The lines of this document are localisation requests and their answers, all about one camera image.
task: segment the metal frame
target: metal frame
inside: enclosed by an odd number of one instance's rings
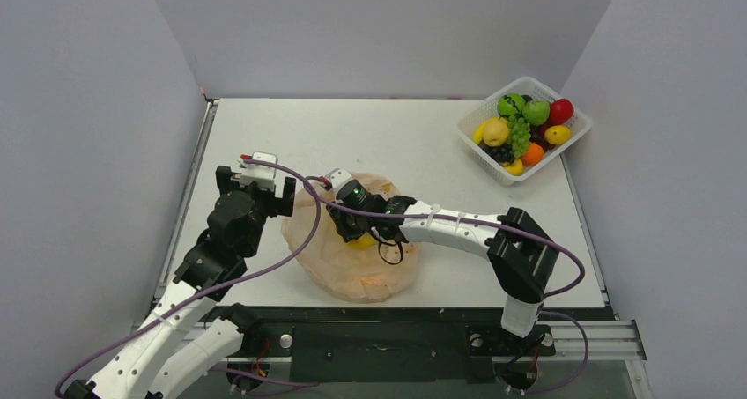
[[[179,201],[179,210],[176,213],[176,220],[174,221],[174,229],[171,232],[171,238],[168,241],[168,249],[166,250],[166,258],[164,260],[163,268],[159,277],[159,283],[156,286],[156,292],[153,294],[153,298],[157,299],[163,296],[163,292],[166,289],[166,283],[168,282],[168,273],[171,269],[171,263],[174,262],[174,254],[176,253],[176,245],[179,243],[181,236],[181,228],[184,226],[184,218],[187,217],[187,209],[189,208],[189,200],[192,198],[192,192],[195,190],[195,181],[197,180],[197,174],[200,172],[200,165],[203,162],[203,155],[205,153],[205,146],[208,144],[208,138],[212,130],[212,123],[215,120],[215,114],[218,112],[219,100],[210,100],[207,103],[205,109],[205,116],[203,118],[203,125],[200,129],[200,135],[197,138],[197,145],[195,147],[195,154],[192,156],[192,164],[189,167],[189,175],[184,183],[184,192],[181,195]]]
[[[292,326],[294,322],[320,322],[325,324],[344,323],[353,321],[366,321],[372,324],[376,323],[387,323],[387,322],[405,322],[405,321],[424,321],[425,317],[419,315],[413,315],[411,318],[400,317],[400,313],[388,314],[386,308],[364,308],[364,313],[359,313],[358,316],[351,316],[346,318],[347,311],[342,314],[344,318],[336,318],[334,314],[342,312],[343,309],[338,308],[318,308],[317,311],[322,310],[318,315],[303,315],[304,308],[263,308],[256,307],[252,308],[255,314],[266,315],[266,319],[269,323],[272,322],[287,322],[288,326]],[[402,309],[397,308],[402,314],[412,313],[417,309]],[[584,314],[591,310],[575,310],[575,312],[568,312],[568,314]],[[445,317],[440,319],[442,323],[459,323],[464,322],[465,324],[480,322],[480,321],[492,321],[497,322],[500,319],[501,309],[480,309],[480,313],[471,313],[468,308],[448,308],[444,310]],[[542,357],[542,360],[546,361],[580,361],[583,358],[584,345],[580,331],[570,322],[567,321],[541,321],[541,324],[550,326],[552,337],[555,345],[556,355],[551,357]],[[646,354],[638,336],[638,329],[635,325],[635,321],[582,321],[581,325],[587,333],[589,342],[589,360],[594,361],[640,361],[646,359]],[[203,323],[197,324],[187,336],[184,338],[183,344],[196,339],[202,335],[211,326],[211,322],[204,321]],[[280,333],[275,333],[278,339],[275,339],[275,344],[279,340]],[[245,362],[253,361],[254,356],[235,356],[224,359],[225,362]],[[493,362],[506,362],[510,357],[493,357]],[[290,362],[292,357],[289,356],[269,356],[263,358],[261,362]]]

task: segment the black bracket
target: black bracket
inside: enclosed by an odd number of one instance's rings
[[[215,178],[221,195],[207,218],[208,228],[174,273],[175,282],[183,280],[197,290],[241,277],[247,270],[244,258],[256,254],[267,218],[293,214],[293,178],[285,178],[281,198],[275,197],[275,189],[256,183],[241,186],[228,166],[218,166]],[[218,291],[208,297],[220,301],[225,295]]]
[[[515,336],[500,326],[490,324],[474,324],[466,327],[467,340],[470,342],[471,357],[512,357],[527,350],[544,335],[551,334],[550,326],[537,324],[524,338]],[[545,346],[539,344],[537,351],[541,357],[555,355],[555,344]]]
[[[65,399],[101,399],[93,393],[95,387],[96,383],[93,381],[86,383],[85,380],[74,380],[65,389]]]
[[[550,239],[524,210],[512,207],[505,216],[499,217],[499,222]],[[544,288],[558,260],[558,251],[505,230],[498,230],[487,244],[488,259],[500,287],[522,302],[543,302]]]

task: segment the yellow object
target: yellow object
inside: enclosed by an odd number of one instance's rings
[[[515,159],[513,163],[503,166],[503,168],[514,176],[521,176],[524,173],[524,163],[520,159]]]
[[[480,143],[483,142],[483,130],[485,129],[485,125],[488,122],[491,122],[493,120],[499,120],[499,118],[498,117],[491,117],[490,119],[484,121],[483,124],[481,124],[477,128],[477,130],[475,130],[475,133],[472,134],[472,142],[474,142],[475,144],[478,144],[478,145],[480,145]]]
[[[364,234],[356,240],[351,240],[345,245],[349,246],[350,248],[357,249],[358,251],[362,251],[364,249],[369,249],[374,245],[378,245],[378,243],[379,242],[377,242],[376,239],[372,238],[370,234]]]
[[[550,126],[544,132],[544,140],[553,145],[562,145],[571,138],[571,130],[563,125]]]
[[[483,142],[488,146],[501,146],[508,139],[508,125],[500,119],[491,119],[483,128]]]

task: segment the black wire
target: black wire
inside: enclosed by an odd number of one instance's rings
[[[395,247],[397,245],[396,243],[387,243],[387,242],[385,242],[373,230],[369,231],[368,235],[371,236],[373,238],[373,240],[376,240],[377,242],[379,242],[379,246],[386,245],[388,247]]]
[[[506,365],[503,367],[503,371],[501,371],[500,373],[501,374],[506,374],[507,371],[508,371],[508,368],[510,368],[513,364],[515,364],[516,361],[518,361],[519,359],[521,359],[521,357],[523,357],[524,355],[526,355],[527,352],[533,351],[535,348],[538,348],[539,345],[542,343],[543,340],[544,340],[544,334],[542,334],[536,342],[534,342],[532,345],[528,346],[527,349],[521,351],[519,355],[516,355],[514,358],[512,358],[510,361],[508,361],[508,363],[506,363]]]
[[[402,263],[402,260],[404,259],[404,248],[402,248],[402,242],[397,242],[396,243],[397,247],[399,248],[399,261],[397,261],[397,262],[387,261],[387,259],[384,258],[384,255],[381,254],[381,245],[387,245],[388,247],[393,247],[394,245],[389,245],[389,244],[384,243],[384,242],[379,242],[379,247],[378,247],[379,257],[381,258],[382,261],[384,261],[385,263],[387,263],[389,265],[397,265],[397,264]]]
[[[220,311],[221,308],[213,307],[210,311],[208,311],[208,314],[203,317],[203,330],[208,329],[208,320],[210,319],[210,317],[212,317],[212,313],[214,313],[216,310]]]

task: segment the plastic bag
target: plastic bag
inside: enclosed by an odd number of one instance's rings
[[[399,190],[392,182],[382,176],[352,176],[372,194],[380,194],[385,198],[399,195]],[[319,196],[332,199],[331,191],[325,191],[318,184],[314,187]],[[293,216],[283,220],[281,229],[291,250],[296,249],[308,236],[314,224],[314,216],[314,199],[306,190],[296,193]],[[389,265],[379,256],[375,241],[370,243],[372,246],[363,249],[361,246],[366,245],[365,239],[351,243],[346,244],[337,234],[335,223],[322,205],[319,230],[296,259],[325,292],[349,302],[380,302],[415,281],[418,273],[418,245],[403,243],[402,262]],[[389,262],[398,262],[399,248],[382,245],[381,255]]]

